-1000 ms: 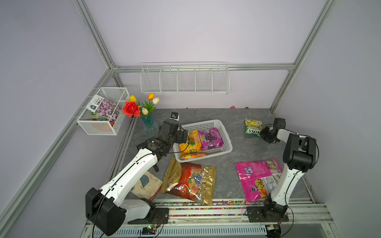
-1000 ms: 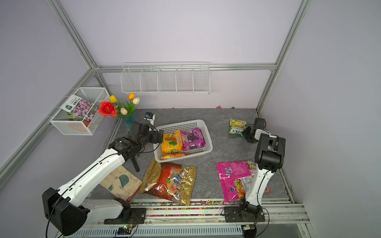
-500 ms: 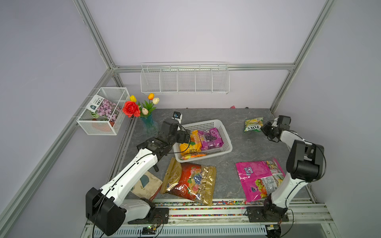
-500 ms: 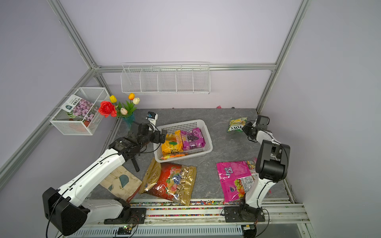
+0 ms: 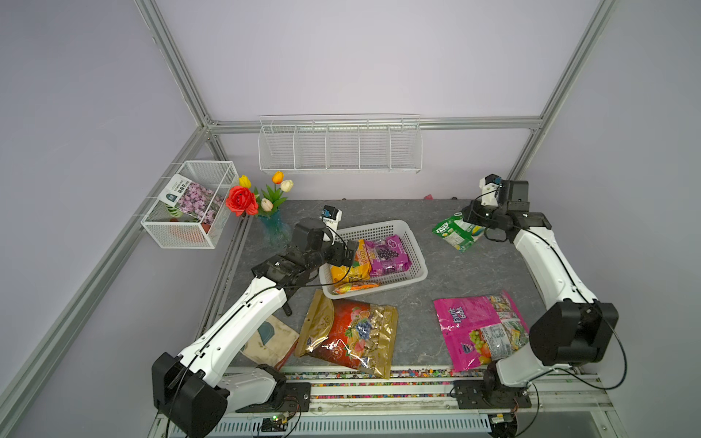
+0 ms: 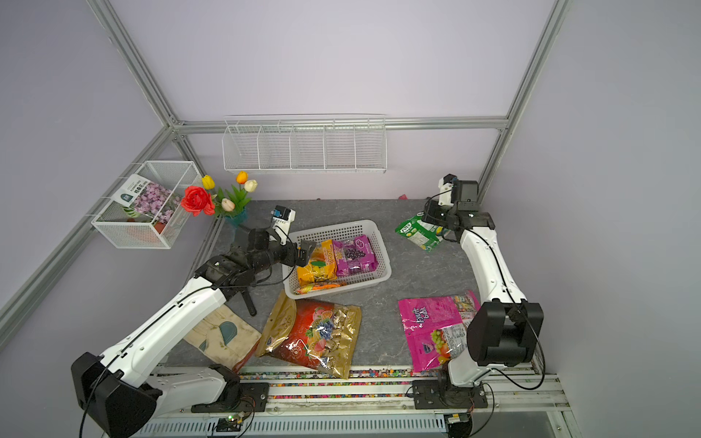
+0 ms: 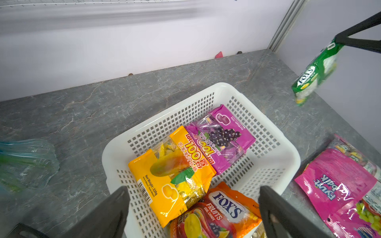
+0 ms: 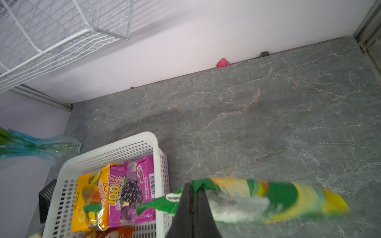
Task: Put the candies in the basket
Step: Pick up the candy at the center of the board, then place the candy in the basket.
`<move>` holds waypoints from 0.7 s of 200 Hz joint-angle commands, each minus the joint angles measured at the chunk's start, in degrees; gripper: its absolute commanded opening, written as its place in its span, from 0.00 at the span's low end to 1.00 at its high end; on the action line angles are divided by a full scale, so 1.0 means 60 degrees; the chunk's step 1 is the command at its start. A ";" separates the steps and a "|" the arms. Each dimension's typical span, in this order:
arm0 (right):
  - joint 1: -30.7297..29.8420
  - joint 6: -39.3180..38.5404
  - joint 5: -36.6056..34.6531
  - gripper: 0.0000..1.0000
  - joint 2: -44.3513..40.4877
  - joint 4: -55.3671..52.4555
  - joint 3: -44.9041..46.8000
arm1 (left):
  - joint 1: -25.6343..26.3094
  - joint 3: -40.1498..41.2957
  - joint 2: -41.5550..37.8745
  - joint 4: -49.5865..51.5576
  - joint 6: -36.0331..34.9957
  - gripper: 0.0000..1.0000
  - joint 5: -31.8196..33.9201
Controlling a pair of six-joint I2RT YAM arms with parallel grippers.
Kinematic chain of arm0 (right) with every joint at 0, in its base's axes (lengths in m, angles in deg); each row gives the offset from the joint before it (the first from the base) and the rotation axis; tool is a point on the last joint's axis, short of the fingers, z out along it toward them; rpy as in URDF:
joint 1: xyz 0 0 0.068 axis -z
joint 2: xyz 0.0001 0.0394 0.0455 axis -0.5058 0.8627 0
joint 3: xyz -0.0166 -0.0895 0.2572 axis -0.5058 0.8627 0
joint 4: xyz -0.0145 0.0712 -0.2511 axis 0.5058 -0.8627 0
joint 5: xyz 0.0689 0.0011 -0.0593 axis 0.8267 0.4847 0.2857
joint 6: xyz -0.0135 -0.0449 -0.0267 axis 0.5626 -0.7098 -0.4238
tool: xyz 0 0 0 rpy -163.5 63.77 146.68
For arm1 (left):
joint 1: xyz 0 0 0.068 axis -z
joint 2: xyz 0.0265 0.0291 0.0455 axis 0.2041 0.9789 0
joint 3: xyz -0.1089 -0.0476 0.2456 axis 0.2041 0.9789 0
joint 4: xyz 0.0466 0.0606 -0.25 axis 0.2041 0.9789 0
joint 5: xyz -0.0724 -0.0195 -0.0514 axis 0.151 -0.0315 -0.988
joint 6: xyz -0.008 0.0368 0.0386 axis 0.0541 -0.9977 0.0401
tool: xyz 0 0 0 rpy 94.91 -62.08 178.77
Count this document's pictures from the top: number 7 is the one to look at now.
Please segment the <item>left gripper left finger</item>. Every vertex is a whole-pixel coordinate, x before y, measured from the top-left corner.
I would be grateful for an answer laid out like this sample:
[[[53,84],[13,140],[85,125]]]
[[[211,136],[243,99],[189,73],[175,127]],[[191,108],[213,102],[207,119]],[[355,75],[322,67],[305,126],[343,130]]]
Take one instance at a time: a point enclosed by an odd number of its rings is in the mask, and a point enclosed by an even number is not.
[[[61,237],[121,238],[127,223],[129,205],[128,188],[121,186]]]

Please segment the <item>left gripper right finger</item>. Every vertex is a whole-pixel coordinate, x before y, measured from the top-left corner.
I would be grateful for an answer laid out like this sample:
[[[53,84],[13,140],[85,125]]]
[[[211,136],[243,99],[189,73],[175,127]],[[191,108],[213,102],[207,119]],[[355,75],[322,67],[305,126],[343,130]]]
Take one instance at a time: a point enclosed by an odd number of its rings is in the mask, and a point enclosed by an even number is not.
[[[268,238],[328,237],[269,186],[260,187],[259,208]]]

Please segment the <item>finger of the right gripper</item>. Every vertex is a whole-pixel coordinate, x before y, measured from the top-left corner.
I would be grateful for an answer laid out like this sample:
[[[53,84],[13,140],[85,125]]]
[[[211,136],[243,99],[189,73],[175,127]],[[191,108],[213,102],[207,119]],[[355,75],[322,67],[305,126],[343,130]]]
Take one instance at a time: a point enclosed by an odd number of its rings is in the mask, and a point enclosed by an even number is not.
[[[336,37],[336,43],[375,53],[381,53],[381,41]]]
[[[354,35],[356,33],[359,33],[361,31],[364,31],[366,29],[372,28],[374,26],[377,26],[381,23],[381,12],[365,19],[364,21],[340,32],[339,34],[336,35],[336,39],[341,39],[341,38],[348,38],[351,35]]]

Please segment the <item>green Fox's candy bag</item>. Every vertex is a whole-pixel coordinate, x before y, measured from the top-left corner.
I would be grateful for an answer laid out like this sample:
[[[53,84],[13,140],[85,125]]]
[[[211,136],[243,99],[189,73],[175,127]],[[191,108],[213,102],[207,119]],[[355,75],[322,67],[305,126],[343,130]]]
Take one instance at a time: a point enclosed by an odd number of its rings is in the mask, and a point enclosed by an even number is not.
[[[336,60],[343,44],[332,40],[311,61],[304,72],[291,86],[297,105],[302,105],[308,97],[336,70]]]

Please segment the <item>orange Fox's candy bag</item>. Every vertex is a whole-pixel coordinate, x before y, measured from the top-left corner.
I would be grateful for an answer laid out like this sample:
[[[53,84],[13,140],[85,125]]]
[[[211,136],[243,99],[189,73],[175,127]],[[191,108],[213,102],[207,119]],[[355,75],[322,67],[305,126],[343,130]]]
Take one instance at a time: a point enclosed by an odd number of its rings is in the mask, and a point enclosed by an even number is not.
[[[221,182],[170,223],[170,237],[244,238],[261,222],[258,203]]]

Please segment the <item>white plastic perforated basket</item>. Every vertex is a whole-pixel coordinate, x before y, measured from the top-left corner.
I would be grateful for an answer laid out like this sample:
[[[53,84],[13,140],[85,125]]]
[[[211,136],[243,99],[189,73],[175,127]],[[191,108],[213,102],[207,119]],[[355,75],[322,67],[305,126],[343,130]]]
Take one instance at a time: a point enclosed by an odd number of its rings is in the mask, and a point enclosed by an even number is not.
[[[232,189],[257,200],[260,187],[270,186],[282,194],[300,167],[295,146],[278,127],[244,94],[227,83],[216,83],[152,116],[112,139],[102,154],[106,184],[110,192],[126,186],[130,207],[125,234],[130,238],[167,238],[168,227],[161,227],[157,217],[138,188],[128,164],[161,140],[219,105],[225,105],[255,137],[247,153],[226,172],[215,176],[211,186],[225,182]]]

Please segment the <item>pink fruit candy bag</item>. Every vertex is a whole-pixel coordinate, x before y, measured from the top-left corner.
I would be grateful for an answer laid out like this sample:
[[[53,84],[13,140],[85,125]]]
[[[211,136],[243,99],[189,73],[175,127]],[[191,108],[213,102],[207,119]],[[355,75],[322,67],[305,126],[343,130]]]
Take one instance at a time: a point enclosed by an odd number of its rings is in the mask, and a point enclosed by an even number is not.
[[[349,157],[327,149],[295,182],[336,237],[381,236],[381,183]]]

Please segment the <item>yellow mango candy bag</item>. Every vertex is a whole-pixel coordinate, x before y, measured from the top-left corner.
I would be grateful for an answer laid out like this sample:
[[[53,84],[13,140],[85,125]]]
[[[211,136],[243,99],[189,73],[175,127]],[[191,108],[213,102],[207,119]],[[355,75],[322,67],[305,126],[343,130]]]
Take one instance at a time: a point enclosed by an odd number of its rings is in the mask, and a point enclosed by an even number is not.
[[[129,162],[129,169],[161,227],[201,200],[216,175],[184,126]]]

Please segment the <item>purple grape candy bag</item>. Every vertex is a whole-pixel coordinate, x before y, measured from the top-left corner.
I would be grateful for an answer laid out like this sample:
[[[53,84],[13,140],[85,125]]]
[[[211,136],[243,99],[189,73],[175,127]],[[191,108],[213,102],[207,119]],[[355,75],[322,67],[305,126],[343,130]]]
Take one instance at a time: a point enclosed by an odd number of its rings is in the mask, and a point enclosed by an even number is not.
[[[223,104],[185,129],[217,175],[229,169],[256,141]]]

